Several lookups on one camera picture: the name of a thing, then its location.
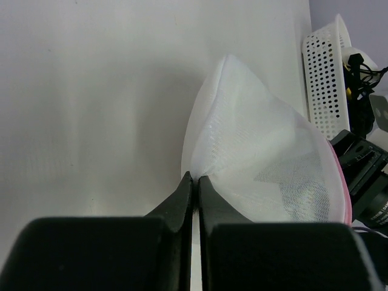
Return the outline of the white plastic perforated basket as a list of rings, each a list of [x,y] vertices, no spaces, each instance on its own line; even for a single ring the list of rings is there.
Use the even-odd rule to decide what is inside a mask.
[[[360,54],[363,81],[378,79],[378,66],[366,53],[355,48],[340,14],[335,20],[312,32],[302,44],[307,104],[310,122],[327,139],[350,130],[344,71],[350,70],[349,57]]]

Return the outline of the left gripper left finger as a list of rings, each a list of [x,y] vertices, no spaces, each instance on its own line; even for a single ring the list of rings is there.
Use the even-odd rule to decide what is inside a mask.
[[[1,272],[2,290],[189,290],[193,180],[142,217],[35,219]]]

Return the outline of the pink trimmed mesh laundry bag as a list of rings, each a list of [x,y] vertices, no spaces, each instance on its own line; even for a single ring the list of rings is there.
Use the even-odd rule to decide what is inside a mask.
[[[352,206],[330,142],[226,55],[195,99],[181,171],[214,189],[253,222],[352,223]]]

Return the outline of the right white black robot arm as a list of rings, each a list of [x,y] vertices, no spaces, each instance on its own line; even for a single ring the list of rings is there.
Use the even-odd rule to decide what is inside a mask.
[[[387,235],[387,151],[342,130],[330,141],[352,205],[352,220]]]

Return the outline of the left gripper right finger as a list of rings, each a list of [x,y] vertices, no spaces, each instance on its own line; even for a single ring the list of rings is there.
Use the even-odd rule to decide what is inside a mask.
[[[198,184],[204,290],[384,290],[387,239],[341,223],[255,223]]]

